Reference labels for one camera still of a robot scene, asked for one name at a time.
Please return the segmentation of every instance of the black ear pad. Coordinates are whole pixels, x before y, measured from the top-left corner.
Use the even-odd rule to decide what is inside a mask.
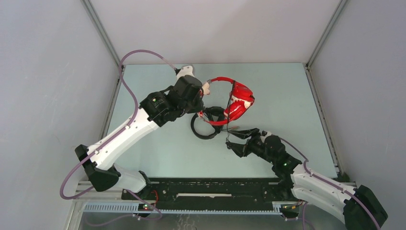
[[[219,106],[213,106],[213,107],[210,107],[210,108],[205,108],[205,109],[203,110],[203,113],[204,113],[204,115],[206,115],[206,117],[207,117],[207,119],[209,119],[209,121],[214,121],[213,116],[217,116],[217,117],[218,117],[218,119],[217,119],[218,121],[223,121],[223,120],[225,120],[225,118],[226,118],[226,117],[224,116],[224,109],[223,109],[222,107],[219,107]],[[219,133],[221,132],[221,130],[223,129],[223,126],[212,126],[212,127],[214,128],[214,133],[212,133],[212,134],[210,134],[210,135],[207,135],[207,136],[198,134],[198,133],[196,132],[196,129],[194,128],[194,121],[196,120],[197,117],[198,117],[197,113],[192,117],[192,120],[191,120],[191,129],[192,129],[193,134],[194,134],[195,136],[197,136],[198,138],[200,138],[200,139],[203,139],[203,140],[212,139],[212,138],[214,138],[217,134],[219,134]]]

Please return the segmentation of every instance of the gray wall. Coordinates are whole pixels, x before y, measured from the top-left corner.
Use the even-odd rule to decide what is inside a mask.
[[[79,0],[0,1],[0,22],[1,229],[62,229],[117,70]]]
[[[404,229],[406,1],[351,0],[312,72],[346,171]]]
[[[92,1],[119,56],[136,41],[173,63],[258,63],[307,61],[339,0],[119,2]],[[161,63],[152,55],[125,61]]]

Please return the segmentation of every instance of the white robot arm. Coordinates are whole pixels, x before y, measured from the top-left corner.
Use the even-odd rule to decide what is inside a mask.
[[[147,176],[141,171],[126,170],[114,162],[130,146],[166,122],[203,109],[202,83],[194,77],[193,66],[179,69],[176,77],[174,86],[153,92],[140,103],[131,123],[133,115],[97,143],[89,147],[79,145],[75,149],[80,160],[91,155],[83,167],[96,191],[116,186],[140,192],[149,182]]]
[[[281,178],[278,193],[282,199],[293,196],[310,202],[341,220],[348,230],[379,229],[388,218],[369,188],[363,185],[354,188],[312,171],[306,165],[306,156],[286,140],[258,128],[229,132],[241,139],[249,138],[246,144],[226,142],[237,156],[253,153],[273,165],[272,170]],[[287,153],[281,140],[297,150],[305,161]]]

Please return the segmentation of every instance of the purple cable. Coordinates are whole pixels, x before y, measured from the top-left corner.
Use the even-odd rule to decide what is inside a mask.
[[[306,211],[306,206],[307,206],[308,203],[309,203],[309,202],[306,202],[306,203],[303,205],[303,209],[302,209],[302,227],[303,227],[303,230],[306,230],[305,211]]]
[[[327,183],[330,186],[333,186],[334,188],[340,190],[341,192],[343,192],[343,193],[349,195],[351,198],[353,198],[364,209],[364,211],[368,214],[368,216],[371,218],[372,222],[375,224],[376,229],[381,230],[381,227],[379,227],[379,224],[376,221],[375,217],[373,217],[372,213],[368,210],[368,208],[356,196],[351,194],[349,191],[344,190],[344,188],[342,188],[342,187],[340,187],[340,186],[338,186],[338,185],[336,185],[334,183],[331,183],[330,181],[328,181],[328,180],[326,180],[326,179],[324,179],[324,178],[322,178],[322,177],[320,177],[320,176],[318,176],[316,174],[311,174],[310,170],[307,168],[307,163],[309,162],[309,159],[301,151],[299,151],[295,146],[293,146],[291,143],[289,143],[287,140],[282,139],[281,137],[279,137],[279,138],[281,140],[283,140],[285,143],[287,143],[288,145],[290,145],[294,150],[296,150],[304,158],[303,167],[304,167],[304,170],[310,176],[314,176],[316,179],[318,179],[318,180],[320,180],[320,181],[322,181],[324,183]]]
[[[133,91],[131,91],[130,87],[128,87],[127,83],[125,83],[125,81],[124,81],[124,77],[123,77],[123,72],[122,72],[122,70],[121,70],[121,66],[123,65],[123,63],[124,63],[124,61],[125,61],[125,59],[126,59],[127,57],[129,57],[130,55],[135,54],[135,53],[149,53],[149,54],[153,54],[153,55],[157,56],[158,58],[162,59],[164,62],[166,62],[168,65],[170,65],[173,69],[176,70],[175,66],[173,66],[172,64],[170,64],[166,59],[164,59],[163,56],[161,56],[160,54],[157,54],[157,53],[155,53],[155,52],[153,52],[153,51],[146,50],[146,49],[138,49],[138,50],[131,51],[131,52],[129,52],[128,54],[126,54],[126,55],[121,59],[120,64],[118,65],[119,77],[120,77],[120,80],[121,80],[121,82],[123,83],[124,87],[128,90],[128,92],[130,93],[131,97],[133,98],[134,104],[135,104],[133,116],[131,117],[130,121],[127,123],[127,126],[130,126],[130,124],[135,120],[135,116],[137,115],[137,112],[138,112],[138,101],[137,101],[137,98],[135,97]],[[110,138],[108,138],[105,142],[103,142],[98,148],[96,148],[95,151],[99,151],[100,149],[102,149],[104,146],[106,146],[108,143],[110,143],[113,139],[115,139],[118,135],[120,135],[122,132],[124,132],[124,130],[125,130],[125,127],[123,127],[123,128],[121,128],[120,130],[118,130],[115,134],[113,134]],[[73,196],[65,196],[64,193],[63,193],[63,191],[64,191],[64,189],[65,189],[65,186],[66,186],[66,183],[68,182],[68,180],[69,180],[69,178],[72,176],[72,174],[73,174],[81,165],[83,165],[88,159],[90,159],[90,158],[95,154],[95,151],[93,151],[91,154],[89,154],[87,157],[85,157],[82,161],[80,161],[80,163],[77,164],[77,165],[67,174],[67,176],[65,177],[65,179],[64,179],[64,181],[62,182],[61,187],[60,187],[60,189],[59,189],[59,195],[61,196],[62,199],[65,199],[65,200],[76,199],[76,198],[78,198],[79,196],[81,196],[81,195],[87,193],[88,191],[90,191],[90,190],[93,188],[93,186],[91,186],[91,187],[89,187],[88,189],[84,190],[83,192],[81,192],[81,193],[79,193],[79,194],[76,194],[76,195],[73,195]]]
[[[139,218],[139,219],[146,219],[146,220],[158,220],[158,219],[161,219],[161,218],[162,218],[162,212],[161,212],[159,209],[157,209],[155,206],[153,206],[152,204],[148,203],[147,201],[141,199],[139,196],[137,196],[135,193],[131,192],[130,190],[127,190],[127,191],[128,191],[131,195],[133,195],[137,200],[141,201],[141,202],[144,203],[144,204],[149,205],[153,210],[157,211],[157,212],[159,213],[159,217],[156,217],[156,218],[145,218],[145,217],[140,217],[140,216],[138,216],[138,215],[136,215],[136,214],[125,214],[125,215],[116,217],[116,218],[114,218],[114,219],[111,219],[111,220],[109,220],[109,221],[107,221],[107,222],[105,222],[105,223],[101,223],[101,224],[92,224],[92,223],[89,223],[87,219],[85,219],[85,223],[86,223],[87,225],[89,225],[89,226],[92,226],[92,227],[101,227],[101,226],[105,226],[105,225],[111,224],[111,223],[113,223],[114,221],[119,220],[119,219],[122,219],[122,218],[125,218],[125,217],[137,217],[137,218]]]

